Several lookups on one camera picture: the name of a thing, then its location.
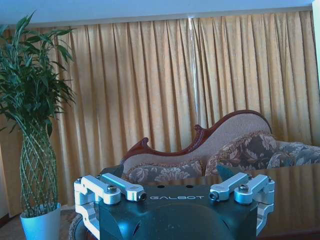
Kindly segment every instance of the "curtain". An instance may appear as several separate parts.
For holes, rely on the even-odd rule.
[[[235,110],[261,112],[279,140],[320,145],[312,24],[306,11],[199,18],[191,26],[187,19],[97,24],[63,36],[73,62],[60,77],[72,80],[76,95],[53,122],[59,201],[74,204],[78,177],[119,164],[143,137],[175,152],[190,144],[195,124],[211,127]],[[51,58],[62,62],[56,52]],[[22,139],[8,132],[0,144],[15,215]]]
[[[282,141],[320,145],[320,95],[310,11],[193,19],[200,125],[242,109]]]
[[[119,164],[143,137],[159,151],[190,144],[196,124],[190,39],[187,19],[80,26],[63,38],[74,59],[60,76],[72,80],[76,95],[51,135],[62,204],[74,204],[79,176]],[[56,52],[51,58],[62,63]],[[9,211],[15,215],[21,212],[21,139],[18,132],[1,137]]]

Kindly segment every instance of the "silver metal arm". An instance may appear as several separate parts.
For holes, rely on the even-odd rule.
[[[222,183],[213,184],[210,187],[209,198],[217,202],[228,200],[230,193],[239,185],[247,183],[248,180],[248,174],[239,172]]]
[[[125,195],[125,198],[129,201],[144,201],[147,198],[147,194],[144,187],[138,184],[132,184],[120,177],[112,175],[111,173],[102,174],[102,178],[109,184],[115,185],[120,189],[121,193]]]
[[[265,227],[268,214],[274,211],[275,181],[265,175],[258,175],[248,181],[248,175],[238,173],[220,184],[210,187],[209,198],[214,201],[227,200],[234,191],[234,200],[242,205],[258,202],[256,235]]]
[[[73,184],[75,211],[82,215],[84,225],[98,240],[100,239],[99,221],[92,203],[103,199],[107,205],[117,204],[121,200],[121,193],[130,201],[143,201],[147,197],[141,185],[131,184],[110,173],[103,174],[99,178],[106,179],[107,183],[87,175]]]

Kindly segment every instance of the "floral upholstery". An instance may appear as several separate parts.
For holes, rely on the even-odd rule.
[[[205,175],[218,174],[217,166],[250,171],[315,163],[320,163],[320,147],[276,141],[271,134],[253,132],[231,141],[213,155]]]
[[[225,145],[207,163],[205,175],[218,174],[217,166],[238,167],[241,171],[266,169],[277,151],[270,133],[258,131],[239,137]]]
[[[131,183],[146,184],[149,182],[166,182],[201,177],[204,172],[205,166],[200,160],[182,162],[176,165],[145,163],[144,165],[133,167],[122,178]]]
[[[268,169],[320,163],[318,146],[309,146],[301,142],[278,143],[278,152],[270,159]]]

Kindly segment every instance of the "wooden table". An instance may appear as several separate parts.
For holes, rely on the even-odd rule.
[[[320,164],[249,171],[275,181],[275,208],[260,240],[320,240]],[[212,185],[218,176],[162,182],[161,185]]]

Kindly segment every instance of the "floor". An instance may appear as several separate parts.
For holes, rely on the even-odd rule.
[[[68,240],[69,226],[76,216],[74,209],[61,210],[60,219],[60,240]],[[0,228],[0,240],[25,240],[24,230],[17,215],[6,225]]]

